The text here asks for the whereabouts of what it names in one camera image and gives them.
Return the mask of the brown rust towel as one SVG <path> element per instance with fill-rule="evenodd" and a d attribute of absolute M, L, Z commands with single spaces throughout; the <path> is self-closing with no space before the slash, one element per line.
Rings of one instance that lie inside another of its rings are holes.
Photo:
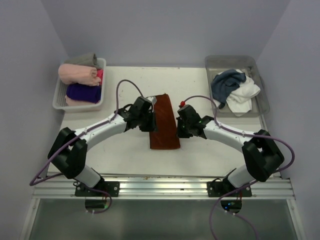
<path fill-rule="evenodd" d="M 177 137 L 177 124 L 168 94 L 156 96 L 154 105 L 157 131 L 149 133 L 151 150 L 177 150 L 181 147 Z"/>

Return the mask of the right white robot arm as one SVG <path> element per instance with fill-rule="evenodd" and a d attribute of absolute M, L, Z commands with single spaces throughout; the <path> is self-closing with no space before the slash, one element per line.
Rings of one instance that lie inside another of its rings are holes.
<path fill-rule="evenodd" d="M 227 196 L 235 196 L 242 186 L 252 181 L 265 182 L 284 162 L 280 149 L 263 129 L 258 132 L 240 132 L 237 128 L 226 130 L 214 117 L 200 117 L 189 104 L 177 113 L 179 138 L 200 137 L 217 141 L 243 154 L 245 164 L 222 180 L 222 189 Z"/>

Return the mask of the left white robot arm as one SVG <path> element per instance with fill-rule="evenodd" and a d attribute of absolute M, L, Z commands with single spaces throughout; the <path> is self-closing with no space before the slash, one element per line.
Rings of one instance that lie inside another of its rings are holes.
<path fill-rule="evenodd" d="M 58 133 L 48 158 L 51 163 L 67 178 L 74 179 L 86 186 L 92 196 L 103 193 L 102 176 L 86 165 L 87 152 L 100 142 L 139 128 L 142 132 L 153 132 L 157 129 L 154 105 L 155 96 L 139 96 L 129 104 L 114 112 L 104 120 L 88 127 L 71 130 L 63 128 Z"/>

